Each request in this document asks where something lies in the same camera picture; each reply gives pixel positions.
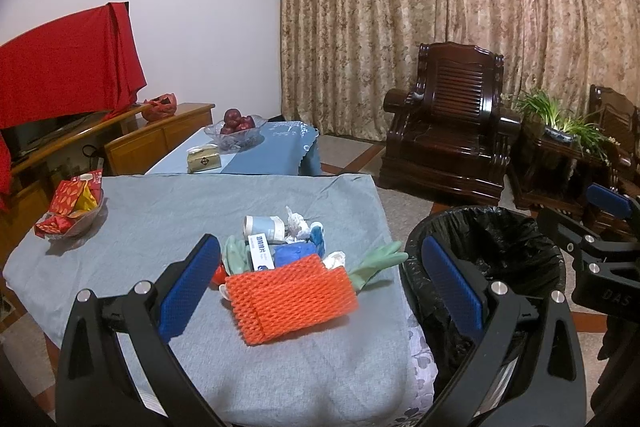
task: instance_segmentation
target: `silver screw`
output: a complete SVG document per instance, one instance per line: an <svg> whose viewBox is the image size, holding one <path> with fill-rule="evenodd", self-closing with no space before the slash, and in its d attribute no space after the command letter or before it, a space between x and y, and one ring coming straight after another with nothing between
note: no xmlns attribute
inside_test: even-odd
<svg viewBox="0 0 640 427"><path fill-rule="evenodd" d="M496 295L504 295L507 293L507 285L502 281L494 281L491 283L491 291Z"/></svg>
<svg viewBox="0 0 640 427"><path fill-rule="evenodd" d="M553 290L551 292L551 298L558 304L562 304L564 302L564 294L558 290Z"/></svg>
<svg viewBox="0 0 640 427"><path fill-rule="evenodd" d="M78 302L87 302L91 298L91 290L80 290L78 295L76 295L76 299Z"/></svg>
<svg viewBox="0 0 640 427"><path fill-rule="evenodd" d="M133 291L138 295L146 295L151 289L151 283L149 281L140 281L133 286Z"/></svg>

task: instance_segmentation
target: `curtain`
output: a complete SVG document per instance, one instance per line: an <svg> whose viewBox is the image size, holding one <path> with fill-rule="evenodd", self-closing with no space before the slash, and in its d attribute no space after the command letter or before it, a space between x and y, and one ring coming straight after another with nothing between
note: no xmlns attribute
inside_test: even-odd
<svg viewBox="0 0 640 427"><path fill-rule="evenodd" d="M283 114L384 139L385 93L447 40L504 54L505 95L541 87L581 113L598 84L638 104L639 21L640 0L282 0Z"/></svg>

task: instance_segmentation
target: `trash can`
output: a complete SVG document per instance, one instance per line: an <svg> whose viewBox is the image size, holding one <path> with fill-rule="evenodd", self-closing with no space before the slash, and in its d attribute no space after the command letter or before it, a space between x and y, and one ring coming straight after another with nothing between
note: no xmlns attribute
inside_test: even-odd
<svg viewBox="0 0 640 427"><path fill-rule="evenodd" d="M431 233L459 259L474 263L488 281L504 281L521 295L546 297L556 289L564 292L566 272L561 251L540 233L535 220L507 208L460 206L418 223L407 240L409 259L400 271L407 300L438 367L434 382L437 398L473 342L458 333L422 265L422 242ZM503 366L519 355L524 336L514 335Z"/></svg>

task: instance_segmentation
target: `dark wooden chair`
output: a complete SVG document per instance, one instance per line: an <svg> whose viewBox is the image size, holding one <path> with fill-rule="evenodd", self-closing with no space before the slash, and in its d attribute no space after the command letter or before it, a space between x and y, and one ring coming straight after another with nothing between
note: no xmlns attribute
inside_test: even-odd
<svg viewBox="0 0 640 427"><path fill-rule="evenodd" d="M637 185L640 178L639 162L636 154L640 135L638 108L625 95L610 87L591 84L588 113L591 121L598 124L605 136L618 142L604 143L610 166L603 184L632 198L640 196L640 187ZM592 205L585 211L584 222L596 233L609 229L626 239L632 239L630 229L624 221L614 219Z"/></svg>
<svg viewBox="0 0 640 427"><path fill-rule="evenodd" d="M421 44L415 86L391 89L395 114L380 185L441 190L497 204L520 117L500 105L504 57L455 42Z"/></svg>

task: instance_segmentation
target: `snack bowl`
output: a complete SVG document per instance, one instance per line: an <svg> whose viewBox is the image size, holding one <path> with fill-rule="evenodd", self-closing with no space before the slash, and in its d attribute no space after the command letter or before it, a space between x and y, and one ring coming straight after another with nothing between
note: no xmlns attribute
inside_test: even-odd
<svg viewBox="0 0 640 427"><path fill-rule="evenodd" d="M83 236L85 233L89 231L91 225L94 223L95 218L98 217L100 211L104 205L104 191L100 189L100 201L98 202L98 206L89 210L89 212L82 214L81 217L78 217L74 225L68 229L65 233L46 233L44 235L45 239L49 239L50 241L59 241L60 239L76 239L78 237ZM51 217L53 214L47 213L45 218Z"/></svg>
<svg viewBox="0 0 640 427"><path fill-rule="evenodd" d="M221 151L239 151L241 149L251 147L260 141L260 127L268 122L257 114L252 114L255 127L244 131L237 131L231 134L220 134L220 130L224 127L224 120L220 120L213 125L207 125L204 132L210 137L211 141L220 147Z"/></svg>

